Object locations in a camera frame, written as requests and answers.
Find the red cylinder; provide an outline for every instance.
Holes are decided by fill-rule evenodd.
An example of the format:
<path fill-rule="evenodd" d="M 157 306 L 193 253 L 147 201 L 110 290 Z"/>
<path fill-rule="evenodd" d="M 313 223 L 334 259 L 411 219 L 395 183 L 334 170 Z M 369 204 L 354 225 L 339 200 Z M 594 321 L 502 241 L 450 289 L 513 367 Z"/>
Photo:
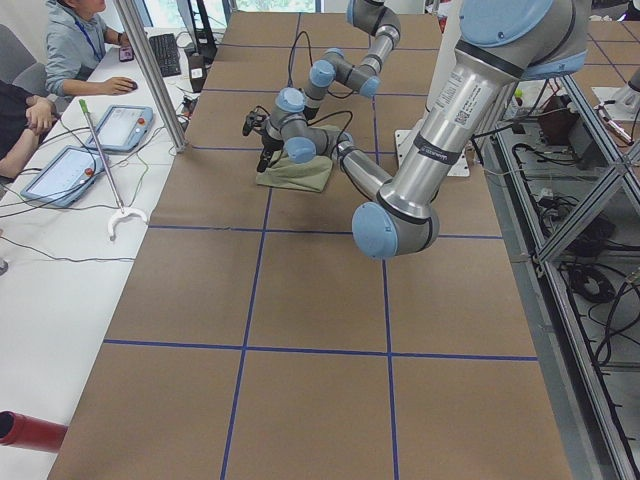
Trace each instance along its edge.
<path fill-rule="evenodd" d="M 0 413 L 0 445 L 57 453 L 66 433 L 65 425 L 20 413 Z"/>

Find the person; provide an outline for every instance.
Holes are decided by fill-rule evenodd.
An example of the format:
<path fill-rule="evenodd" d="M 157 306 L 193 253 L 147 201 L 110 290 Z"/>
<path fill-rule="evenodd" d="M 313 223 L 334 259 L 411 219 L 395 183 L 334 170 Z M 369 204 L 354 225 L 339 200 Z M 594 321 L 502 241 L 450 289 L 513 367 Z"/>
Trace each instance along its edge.
<path fill-rule="evenodd" d="M 53 102 L 0 80 L 0 176 L 14 179 L 22 172 L 54 114 Z"/>
<path fill-rule="evenodd" d="M 106 54 L 105 43 L 129 46 L 126 33 L 107 27 L 98 15 L 105 0 L 47 0 L 46 88 L 59 97 L 122 95 L 135 88 L 126 77 L 90 82 L 89 76 Z"/>

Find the hand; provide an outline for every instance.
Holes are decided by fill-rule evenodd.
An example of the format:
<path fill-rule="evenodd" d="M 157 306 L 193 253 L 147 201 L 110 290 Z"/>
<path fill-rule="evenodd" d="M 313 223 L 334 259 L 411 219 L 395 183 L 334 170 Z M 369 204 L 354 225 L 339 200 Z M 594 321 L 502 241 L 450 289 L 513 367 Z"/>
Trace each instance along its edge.
<path fill-rule="evenodd" d="M 36 135 L 51 130 L 53 125 L 53 103 L 46 98 L 37 97 L 35 103 L 27 108 L 26 117 L 29 129 Z"/>
<path fill-rule="evenodd" d="M 127 35 L 126 32 L 124 32 L 122 34 L 122 36 L 120 37 L 120 46 L 121 47 L 128 47 L 131 45 L 131 42 L 129 41 L 129 35 Z"/>
<path fill-rule="evenodd" d="M 135 82 L 126 77 L 111 77 L 102 82 L 102 92 L 105 95 L 123 95 L 134 90 Z"/>

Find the reach grabber tool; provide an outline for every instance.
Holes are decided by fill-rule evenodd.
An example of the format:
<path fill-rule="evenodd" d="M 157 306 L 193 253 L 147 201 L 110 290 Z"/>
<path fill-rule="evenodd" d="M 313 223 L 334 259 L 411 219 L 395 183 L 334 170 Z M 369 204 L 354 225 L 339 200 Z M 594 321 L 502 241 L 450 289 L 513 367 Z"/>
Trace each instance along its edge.
<path fill-rule="evenodd" d="M 98 149 L 98 155 L 100 156 L 100 160 L 102 160 L 104 173 L 107 175 L 109 185 L 111 186 L 111 191 L 113 192 L 113 196 L 116 199 L 116 204 L 118 205 L 118 211 L 111 216 L 111 218 L 109 219 L 109 223 L 107 224 L 109 240 L 114 241 L 116 239 L 116 223 L 118 223 L 120 220 L 123 220 L 127 217 L 140 217 L 144 223 L 148 223 L 149 220 L 147 214 L 142 210 L 127 207 L 122 202 L 122 198 L 120 198 L 120 194 L 118 193 L 116 184 L 113 181 L 113 175 L 111 175 L 111 167 L 109 166 L 109 161 L 107 160 L 107 156 L 104 154 L 102 145 L 98 140 L 98 133 L 93 126 L 91 115 L 89 114 L 89 109 L 87 108 L 87 103 L 84 100 L 80 100 L 80 108 L 82 108 L 82 113 L 84 113 L 84 117 L 87 119 L 87 124 L 89 125 L 89 130 L 91 131 L 91 135 L 93 136 L 93 141 L 95 142 L 96 148 Z"/>

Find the metal pole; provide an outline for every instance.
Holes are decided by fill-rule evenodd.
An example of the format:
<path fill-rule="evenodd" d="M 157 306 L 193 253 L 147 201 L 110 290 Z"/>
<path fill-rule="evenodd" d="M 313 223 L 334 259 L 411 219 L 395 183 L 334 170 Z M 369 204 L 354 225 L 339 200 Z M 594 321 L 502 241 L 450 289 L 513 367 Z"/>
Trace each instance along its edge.
<path fill-rule="evenodd" d="M 167 87 L 160 73 L 160 67 L 158 67 L 158 63 L 153 56 L 153 51 L 147 40 L 140 13 L 133 0 L 115 0 L 115 4 L 122 25 L 129 36 L 129 41 L 133 46 L 133 50 L 136 52 L 136 58 L 138 59 L 142 74 L 151 87 L 151 94 L 156 102 L 158 112 L 171 136 L 176 151 L 182 152 L 187 145 L 184 130 L 182 130 L 182 126 L 178 121 L 173 104 L 171 103 L 169 92 L 167 92 Z"/>
<path fill-rule="evenodd" d="M 82 109 L 84 118 L 86 118 L 87 120 L 87 125 L 89 125 L 89 130 L 91 131 L 93 142 L 96 144 L 96 148 L 98 149 L 98 156 L 100 156 L 100 160 L 102 160 L 104 173 L 107 175 L 107 179 L 109 180 L 109 185 L 111 186 L 111 191 L 113 192 L 113 195 L 116 197 L 116 204 L 118 205 L 118 208 L 120 210 L 124 211 L 124 203 L 120 198 L 120 194 L 118 193 L 118 189 L 116 188 L 116 183 L 113 181 L 113 176 L 111 175 L 111 167 L 109 166 L 109 160 L 107 159 L 107 156 L 104 154 L 104 150 L 102 149 L 100 140 L 98 140 L 98 132 L 96 132 L 96 128 L 93 126 L 93 121 L 91 120 L 91 114 L 89 113 L 89 109 L 87 108 L 87 104 L 84 100 L 80 100 L 80 108 Z"/>

